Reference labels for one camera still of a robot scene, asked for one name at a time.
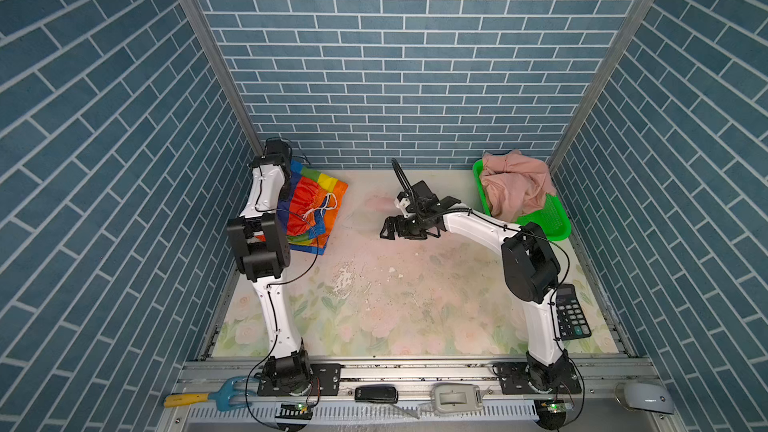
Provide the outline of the colourful striped shorts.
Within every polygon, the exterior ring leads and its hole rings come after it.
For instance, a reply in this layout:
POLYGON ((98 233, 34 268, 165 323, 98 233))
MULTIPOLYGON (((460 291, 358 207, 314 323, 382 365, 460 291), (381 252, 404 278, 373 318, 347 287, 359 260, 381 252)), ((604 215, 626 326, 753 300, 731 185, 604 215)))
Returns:
POLYGON ((241 215, 251 219, 259 210, 270 210, 283 224, 292 250, 323 255, 348 185, 294 160, 284 182, 287 196, 272 205, 270 200, 280 192, 273 182, 282 168, 264 164, 251 169, 253 183, 241 215))

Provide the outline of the pink cloth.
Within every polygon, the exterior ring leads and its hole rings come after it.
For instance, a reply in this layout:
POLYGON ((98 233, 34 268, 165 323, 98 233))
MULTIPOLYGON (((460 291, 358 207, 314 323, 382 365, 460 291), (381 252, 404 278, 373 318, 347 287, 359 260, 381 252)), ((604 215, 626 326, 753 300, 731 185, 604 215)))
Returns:
POLYGON ((484 154, 480 183, 488 215, 505 222, 541 210, 556 196, 548 166, 542 160, 513 150, 505 155, 484 154))

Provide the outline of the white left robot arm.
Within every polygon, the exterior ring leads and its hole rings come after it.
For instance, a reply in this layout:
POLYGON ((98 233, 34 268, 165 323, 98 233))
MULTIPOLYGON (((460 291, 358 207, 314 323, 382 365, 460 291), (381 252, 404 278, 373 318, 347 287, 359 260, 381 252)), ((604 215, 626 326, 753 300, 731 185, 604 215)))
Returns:
POLYGON ((254 160, 251 173, 247 202, 228 221, 226 232, 238 271, 253 286, 268 330, 269 353, 260 380, 286 391, 311 378, 308 354, 283 291, 291 256, 278 205, 290 185, 291 155, 267 152, 254 160))

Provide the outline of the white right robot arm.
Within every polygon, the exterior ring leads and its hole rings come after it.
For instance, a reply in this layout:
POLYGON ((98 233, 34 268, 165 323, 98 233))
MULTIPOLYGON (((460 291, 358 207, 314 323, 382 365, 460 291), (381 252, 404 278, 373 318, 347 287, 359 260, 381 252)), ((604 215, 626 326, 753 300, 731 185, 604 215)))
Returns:
POLYGON ((428 205, 418 210, 401 193, 396 201, 400 213, 385 219, 380 237, 425 240, 448 232, 497 253, 507 288, 523 303, 530 374, 552 380, 565 371, 570 361, 559 336, 555 307, 561 266, 543 229, 534 222, 518 225, 500 221, 453 197, 433 199, 428 205))

